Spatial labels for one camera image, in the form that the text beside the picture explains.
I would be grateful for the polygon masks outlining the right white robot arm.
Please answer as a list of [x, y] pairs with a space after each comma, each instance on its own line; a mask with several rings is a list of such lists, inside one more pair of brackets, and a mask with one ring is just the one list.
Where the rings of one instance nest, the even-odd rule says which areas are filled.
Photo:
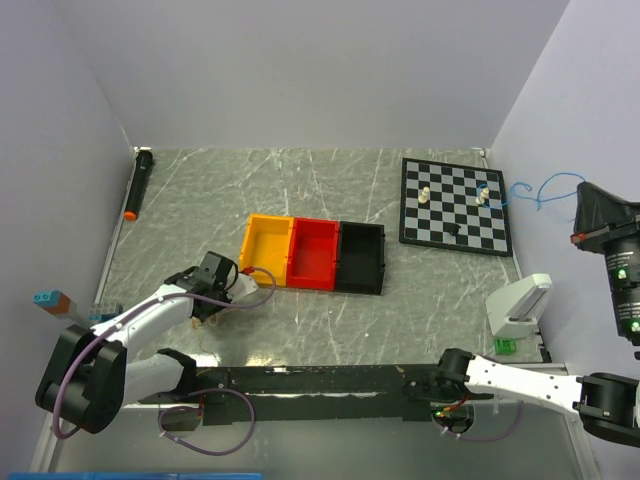
[[[577, 186], [571, 243], [605, 258], [618, 335], [639, 345], [639, 204], [584, 181]], [[501, 395], [578, 419], [611, 443], [639, 446], [639, 382], [596, 372], [551, 376], [450, 348], [438, 362], [436, 385], [448, 398]]]

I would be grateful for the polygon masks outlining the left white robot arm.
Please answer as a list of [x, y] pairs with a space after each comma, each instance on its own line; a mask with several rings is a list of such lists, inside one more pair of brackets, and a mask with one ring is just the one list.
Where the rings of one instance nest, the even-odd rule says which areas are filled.
[[147, 299], [92, 328], [72, 325], [57, 340], [36, 390], [36, 405], [52, 414], [59, 439], [102, 431], [135, 385], [128, 365], [137, 352], [187, 318], [206, 319], [232, 306], [236, 262], [207, 252], [198, 266], [169, 278]]

